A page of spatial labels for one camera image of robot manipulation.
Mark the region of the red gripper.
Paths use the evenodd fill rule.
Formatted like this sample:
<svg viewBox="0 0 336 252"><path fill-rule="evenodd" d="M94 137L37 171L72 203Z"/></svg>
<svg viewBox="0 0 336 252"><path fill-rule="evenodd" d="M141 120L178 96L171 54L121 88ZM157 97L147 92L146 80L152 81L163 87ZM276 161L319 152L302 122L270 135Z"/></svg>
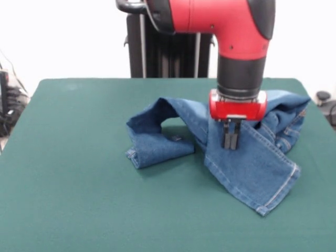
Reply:
<svg viewBox="0 0 336 252"><path fill-rule="evenodd" d="M236 150L240 133L240 120L234 121L234 132L229 132L230 121L226 119L242 119L249 121L260 121L267 108L267 94L260 91L253 100L230 100L221 97L217 90L209 93L209 112L214 120L225 120L223 124L222 147L224 149Z"/></svg>

